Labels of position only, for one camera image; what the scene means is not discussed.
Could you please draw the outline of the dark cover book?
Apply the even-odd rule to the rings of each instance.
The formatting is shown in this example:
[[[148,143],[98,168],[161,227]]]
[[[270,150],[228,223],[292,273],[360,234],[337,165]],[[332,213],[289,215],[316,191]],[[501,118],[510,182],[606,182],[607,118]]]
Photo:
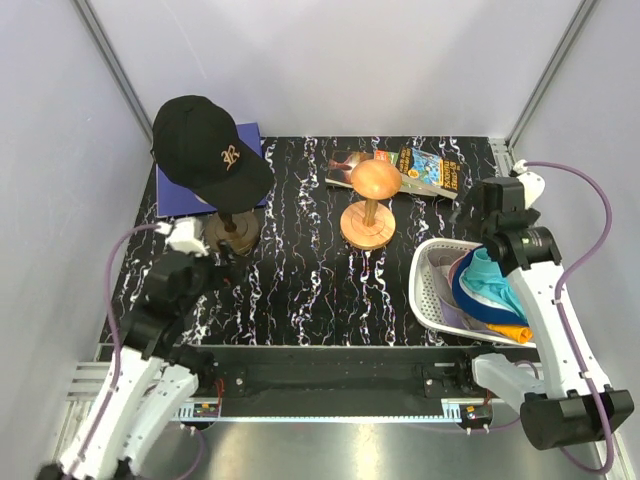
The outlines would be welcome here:
[[[326,183],[351,188],[353,170],[362,162],[373,158],[374,154],[370,152],[334,151],[328,162]]]

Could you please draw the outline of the black baseball cap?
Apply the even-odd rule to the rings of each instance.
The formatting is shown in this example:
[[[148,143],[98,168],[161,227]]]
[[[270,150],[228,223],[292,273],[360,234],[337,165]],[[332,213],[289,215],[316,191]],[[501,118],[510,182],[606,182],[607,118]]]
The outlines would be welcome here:
[[[275,182],[262,155],[241,140],[232,116],[204,96],[183,95],[160,107],[151,153],[172,183],[223,213],[253,209]]]

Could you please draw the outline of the white perforated basket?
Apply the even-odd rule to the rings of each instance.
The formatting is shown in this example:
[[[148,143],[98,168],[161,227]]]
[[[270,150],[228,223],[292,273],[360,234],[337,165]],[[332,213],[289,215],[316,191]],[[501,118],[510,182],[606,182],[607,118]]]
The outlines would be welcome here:
[[[447,333],[477,341],[535,349],[536,345],[533,341],[518,344],[514,340],[490,330],[488,333],[469,332],[445,325],[443,311],[427,265],[427,253],[436,248],[464,250],[468,253],[477,246],[478,243],[476,242],[446,238],[434,238],[422,242],[416,248],[413,255],[409,273],[408,297],[411,310],[423,327],[436,330],[440,333]]]

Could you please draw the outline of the light wooden hat stand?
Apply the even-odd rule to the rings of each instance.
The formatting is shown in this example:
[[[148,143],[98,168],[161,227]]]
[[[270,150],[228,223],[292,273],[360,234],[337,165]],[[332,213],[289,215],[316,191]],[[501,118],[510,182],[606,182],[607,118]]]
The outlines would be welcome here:
[[[390,163],[370,159],[359,164],[351,175],[352,186],[362,200],[350,204],[340,218],[343,238],[361,250],[386,246],[396,231],[396,219],[382,204],[399,192],[401,175]]]

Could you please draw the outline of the colourful treehouse book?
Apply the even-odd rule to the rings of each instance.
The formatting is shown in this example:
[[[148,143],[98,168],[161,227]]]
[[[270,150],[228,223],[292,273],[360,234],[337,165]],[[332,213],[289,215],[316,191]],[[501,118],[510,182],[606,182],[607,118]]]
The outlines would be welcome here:
[[[402,177],[402,193],[451,200],[459,195],[461,167],[457,161],[409,146],[403,146],[398,153],[376,150],[374,158],[396,167]]]

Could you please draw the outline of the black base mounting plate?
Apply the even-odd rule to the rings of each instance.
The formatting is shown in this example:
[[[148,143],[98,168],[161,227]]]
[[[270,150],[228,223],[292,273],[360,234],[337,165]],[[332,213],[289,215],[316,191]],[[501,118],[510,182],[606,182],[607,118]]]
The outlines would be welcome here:
[[[471,360],[507,348],[475,347],[178,347],[168,357],[199,379],[197,394],[269,409],[285,403],[342,403],[380,395],[391,402],[440,392],[475,396]]]

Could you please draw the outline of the dark blue bucket hat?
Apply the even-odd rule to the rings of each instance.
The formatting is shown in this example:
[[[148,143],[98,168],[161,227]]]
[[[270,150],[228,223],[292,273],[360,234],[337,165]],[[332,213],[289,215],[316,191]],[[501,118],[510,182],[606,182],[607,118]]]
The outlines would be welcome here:
[[[460,265],[454,277],[453,288],[452,288],[453,297],[457,305],[466,314],[470,315],[471,317],[475,318],[476,320],[484,324],[496,324],[496,323],[489,323],[489,320],[505,320],[507,316],[507,312],[505,310],[500,308],[492,308],[490,306],[483,306],[480,303],[478,303],[476,300],[473,300],[470,297],[470,295],[464,291],[464,289],[459,284],[459,276],[461,274]]]

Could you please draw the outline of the teal bucket hat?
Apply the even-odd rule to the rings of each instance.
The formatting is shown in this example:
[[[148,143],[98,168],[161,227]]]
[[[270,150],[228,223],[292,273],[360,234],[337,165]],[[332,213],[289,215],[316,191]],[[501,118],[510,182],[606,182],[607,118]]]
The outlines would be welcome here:
[[[489,323],[527,326],[526,314],[515,291],[503,277],[500,266],[493,261],[486,248],[472,250],[460,265],[459,284],[473,300],[483,306],[507,312],[505,320]]]

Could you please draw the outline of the orange hat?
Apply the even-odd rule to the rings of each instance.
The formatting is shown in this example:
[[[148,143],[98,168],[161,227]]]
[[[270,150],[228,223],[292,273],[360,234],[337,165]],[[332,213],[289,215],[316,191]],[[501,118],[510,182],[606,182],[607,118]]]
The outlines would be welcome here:
[[[533,331],[527,326],[487,324],[486,327],[518,344],[525,344],[533,339]]]

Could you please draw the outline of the purple flat book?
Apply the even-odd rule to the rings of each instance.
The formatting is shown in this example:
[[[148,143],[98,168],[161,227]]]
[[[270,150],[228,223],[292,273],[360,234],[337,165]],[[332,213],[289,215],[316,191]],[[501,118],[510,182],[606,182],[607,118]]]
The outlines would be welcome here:
[[[240,139],[255,153],[263,156],[258,124],[238,124],[237,130]],[[201,200],[190,190],[171,182],[159,167],[156,167],[156,207],[158,218],[204,215],[216,211],[215,207]]]

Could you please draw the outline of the white foam mannequin head stand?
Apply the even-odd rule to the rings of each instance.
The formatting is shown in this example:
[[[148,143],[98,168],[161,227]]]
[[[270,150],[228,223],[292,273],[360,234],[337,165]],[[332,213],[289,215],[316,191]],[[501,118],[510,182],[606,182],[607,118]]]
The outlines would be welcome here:
[[[265,194],[234,191],[204,198],[196,195],[201,203],[212,205],[216,212],[204,228],[204,239],[216,252],[222,252],[222,244],[233,253],[246,255],[259,239],[259,223],[254,213]]]

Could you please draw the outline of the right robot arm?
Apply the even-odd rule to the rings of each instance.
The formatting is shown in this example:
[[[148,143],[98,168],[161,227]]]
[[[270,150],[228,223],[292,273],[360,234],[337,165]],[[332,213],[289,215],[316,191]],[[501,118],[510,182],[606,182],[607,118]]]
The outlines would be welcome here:
[[[564,287],[564,267],[549,229],[532,206],[542,178],[531,172],[474,185],[452,218],[478,229],[489,257],[521,302],[542,363],[535,379],[505,355],[484,353],[454,371],[466,396],[487,389],[519,416],[538,450],[608,440],[633,413],[626,390],[616,390],[589,348]]]

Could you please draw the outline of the pink bucket hat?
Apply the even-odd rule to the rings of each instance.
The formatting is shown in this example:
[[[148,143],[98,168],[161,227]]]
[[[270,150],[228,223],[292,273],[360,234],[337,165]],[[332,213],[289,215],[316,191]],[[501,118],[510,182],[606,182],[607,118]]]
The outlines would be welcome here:
[[[457,258],[450,266],[449,271],[447,273],[447,280],[450,288],[453,288],[453,280],[456,275],[456,272],[459,268],[460,263],[464,260],[463,257]]]

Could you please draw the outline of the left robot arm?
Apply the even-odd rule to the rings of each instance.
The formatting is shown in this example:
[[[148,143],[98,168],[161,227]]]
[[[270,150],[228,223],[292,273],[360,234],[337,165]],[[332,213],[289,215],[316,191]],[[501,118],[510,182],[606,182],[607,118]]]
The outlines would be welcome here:
[[[221,259],[176,250],[162,254],[140,298],[121,322],[112,361],[89,414],[40,479],[137,479],[167,424],[192,395],[220,389],[215,357],[177,345],[187,315],[206,293],[246,278],[247,262],[228,242]]]

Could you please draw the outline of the lavender grey cap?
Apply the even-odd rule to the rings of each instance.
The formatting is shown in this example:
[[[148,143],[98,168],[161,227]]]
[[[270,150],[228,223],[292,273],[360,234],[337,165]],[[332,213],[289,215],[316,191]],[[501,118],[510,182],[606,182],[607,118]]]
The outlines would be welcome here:
[[[466,314],[454,300],[449,274],[457,269],[467,251],[451,248],[436,248],[427,253],[427,265],[432,276],[436,295],[440,301],[446,326],[469,332],[488,333],[485,325]]]

